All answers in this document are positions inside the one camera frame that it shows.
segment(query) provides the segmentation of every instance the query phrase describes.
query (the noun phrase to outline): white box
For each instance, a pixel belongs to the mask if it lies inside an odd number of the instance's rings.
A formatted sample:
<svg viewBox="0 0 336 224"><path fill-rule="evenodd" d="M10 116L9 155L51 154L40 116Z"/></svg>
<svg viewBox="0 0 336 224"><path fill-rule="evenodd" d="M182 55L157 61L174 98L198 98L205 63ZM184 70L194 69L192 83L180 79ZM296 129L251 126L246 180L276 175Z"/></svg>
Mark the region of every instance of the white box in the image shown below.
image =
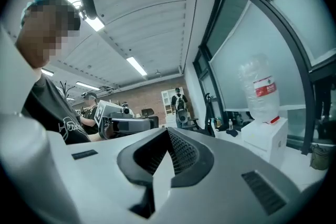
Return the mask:
<svg viewBox="0 0 336 224"><path fill-rule="evenodd" d="M251 122L241 129L243 146L280 168L285 153L288 121L280 118L274 124Z"/></svg>

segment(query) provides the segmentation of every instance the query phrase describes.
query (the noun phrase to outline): white graphic print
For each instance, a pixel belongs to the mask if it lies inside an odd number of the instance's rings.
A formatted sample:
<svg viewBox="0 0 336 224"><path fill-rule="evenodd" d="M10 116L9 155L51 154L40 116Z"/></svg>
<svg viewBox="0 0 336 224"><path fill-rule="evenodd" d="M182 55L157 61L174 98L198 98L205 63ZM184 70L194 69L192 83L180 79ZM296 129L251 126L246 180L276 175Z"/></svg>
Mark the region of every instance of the white graphic print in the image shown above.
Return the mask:
<svg viewBox="0 0 336 224"><path fill-rule="evenodd" d="M80 126L80 124L77 122L73 122L72 118L70 117L65 117L63 119L63 126L60 126L60 124L58 123L58 132L63 136L64 141L67 140L69 132L76 130L86 136L86 133L82 126Z"/></svg>

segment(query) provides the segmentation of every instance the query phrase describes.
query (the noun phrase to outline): white cabinet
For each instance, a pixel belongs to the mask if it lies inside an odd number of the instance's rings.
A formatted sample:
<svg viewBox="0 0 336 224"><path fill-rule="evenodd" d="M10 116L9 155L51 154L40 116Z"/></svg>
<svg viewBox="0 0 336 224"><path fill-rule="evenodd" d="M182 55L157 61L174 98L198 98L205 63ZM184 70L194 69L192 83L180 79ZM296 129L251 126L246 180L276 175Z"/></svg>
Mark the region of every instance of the white cabinet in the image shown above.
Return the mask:
<svg viewBox="0 0 336 224"><path fill-rule="evenodd" d="M183 88L182 87L180 87L180 93L183 94ZM171 89L171 90L161 92L163 107L164 107L164 111L166 113L166 116L173 115L173 111L172 111L172 107L171 107L170 103L171 103L172 97L174 95L175 95L175 89Z"/></svg>

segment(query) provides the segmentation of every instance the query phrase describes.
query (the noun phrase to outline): desk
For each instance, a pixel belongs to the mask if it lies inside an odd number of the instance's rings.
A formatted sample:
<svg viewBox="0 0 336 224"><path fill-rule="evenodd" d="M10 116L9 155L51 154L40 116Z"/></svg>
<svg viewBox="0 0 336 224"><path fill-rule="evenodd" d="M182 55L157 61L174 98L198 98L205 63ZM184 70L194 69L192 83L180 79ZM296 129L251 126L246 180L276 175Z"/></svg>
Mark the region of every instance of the desk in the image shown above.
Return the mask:
<svg viewBox="0 0 336 224"><path fill-rule="evenodd" d="M229 141L238 145L243 145L243 139L240 132L236 137L227 134L225 131L218 132L214 129L215 137ZM311 154L302 155L299 150L286 147L280 171L289 177L298 188L303 191L309 185L324 178L327 170L320 171L310 167Z"/></svg>

